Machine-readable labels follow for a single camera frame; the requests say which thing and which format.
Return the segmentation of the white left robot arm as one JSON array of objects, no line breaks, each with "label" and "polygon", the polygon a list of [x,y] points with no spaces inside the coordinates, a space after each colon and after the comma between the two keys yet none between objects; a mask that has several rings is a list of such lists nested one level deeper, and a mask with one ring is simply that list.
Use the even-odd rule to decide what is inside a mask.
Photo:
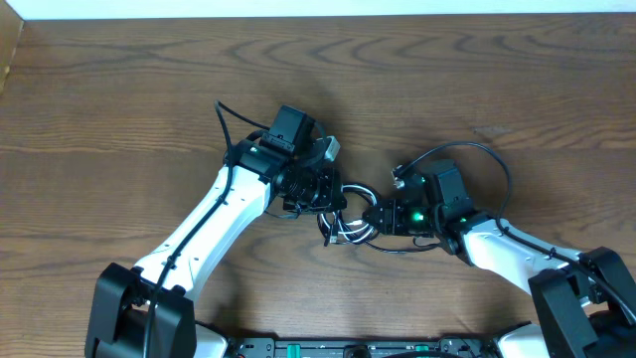
[{"label": "white left robot arm", "polygon": [[339,143],[318,139],[318,161],[295,162],[285,141],[241,141],[204,199],[159,247],[132,268],[110,264],[98,277],[87,357],[225,356],[230,342],[195,319],[194,306],[238,236],[275,197],[293,213],[329,213],[346,201],[331,167]]}]

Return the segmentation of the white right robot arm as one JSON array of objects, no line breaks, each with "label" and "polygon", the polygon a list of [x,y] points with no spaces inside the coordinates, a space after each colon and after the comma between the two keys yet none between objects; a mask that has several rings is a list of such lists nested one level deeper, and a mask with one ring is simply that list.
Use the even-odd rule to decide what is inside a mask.
[{"label": "white right robot arm", "polygon": [[635,280],[616,252],[552,246],[468,207],[386,200],[363,219],[383,235],[434,235],[447,253],[532,298],[538,323],[494,338],[498,356],[634,356]]}]

